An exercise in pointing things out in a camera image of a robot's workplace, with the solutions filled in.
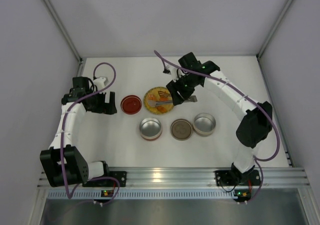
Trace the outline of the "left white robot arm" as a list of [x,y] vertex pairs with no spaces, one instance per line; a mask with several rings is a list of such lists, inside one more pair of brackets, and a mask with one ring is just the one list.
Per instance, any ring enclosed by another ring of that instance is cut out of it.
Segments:
[[110,92],[109,101],[103,89],[107,77],[74,77],[72,88],[61,100],[61,118],[58,129],[47,150],[40,153],[40,162],[49,184],[60,187],[65,184],[85,184],[93,178],[108,176],[105,161],[88,163],[76,148],[80,126],[86,112],[113,115],[117,113],[115,93]]

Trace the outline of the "orange fried food piece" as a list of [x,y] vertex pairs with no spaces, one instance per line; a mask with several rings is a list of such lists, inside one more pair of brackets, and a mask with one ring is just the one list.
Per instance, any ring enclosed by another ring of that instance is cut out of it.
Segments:
[[161,113],[164,114],[167,112],[167,109],[163,106],[157,106],[156,109]]

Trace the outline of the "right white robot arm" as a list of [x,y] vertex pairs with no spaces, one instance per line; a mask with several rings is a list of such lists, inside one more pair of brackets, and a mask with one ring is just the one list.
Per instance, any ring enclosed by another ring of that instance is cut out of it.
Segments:
[[186,102],[195,92],[195,88],[201,86],[216,95],[234,112],[240,121],[235,132],[240,147],[231,164],[229,175],[237,185],[247,181],[255,167],[255,148],[268,137],[273,128],[272,105],[267,101],[250,101],[211,60],[202,63],[190,52],[178,62],[178,66],[166,61],[162,63],[163,72],[171,75],[171,81],[166,88],[172,97],[173,105]]

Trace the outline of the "metal tongs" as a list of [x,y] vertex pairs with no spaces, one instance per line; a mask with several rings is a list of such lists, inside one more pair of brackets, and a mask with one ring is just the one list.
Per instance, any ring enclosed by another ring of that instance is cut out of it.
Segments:
[[[197,97],[195,95],[192,95],[189,99],[192,100],[192,102],[185,102],[185,103],[196,103],[198,101]],[[168,104],[173,104],[173,101],[172,100],[169,100],[169,101],[158,101],[158,102],[155,102],[155,101],[146,101],[147,104],[152,107],[152,108],[155,108],[157,106],[161,106],[161,105],[168,105]]]

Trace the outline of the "orange bun food piece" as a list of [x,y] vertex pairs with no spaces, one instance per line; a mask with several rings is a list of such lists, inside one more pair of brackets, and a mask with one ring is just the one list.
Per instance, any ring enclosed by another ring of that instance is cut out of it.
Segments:
[[149,92],[146,94],[146,101],[154,101],[154,102],[159,102],[160,101],[160,97],[157,93],[152,93]]

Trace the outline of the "orange carrot food piece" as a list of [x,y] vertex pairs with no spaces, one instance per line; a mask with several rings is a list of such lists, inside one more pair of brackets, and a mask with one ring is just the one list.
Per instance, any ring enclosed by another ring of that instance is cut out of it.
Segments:
[[159,90],[158,95],[159,95],[160,102],[165,102],[165,101],[171,100],[171,94],[167,91]]

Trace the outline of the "red round lid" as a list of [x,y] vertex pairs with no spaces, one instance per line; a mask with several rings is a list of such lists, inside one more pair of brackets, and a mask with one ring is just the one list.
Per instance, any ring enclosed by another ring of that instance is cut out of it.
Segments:
[[141,110],[142,101],[136,95],[128,95],[122,99],[120,107],[125,114],[134,115]]

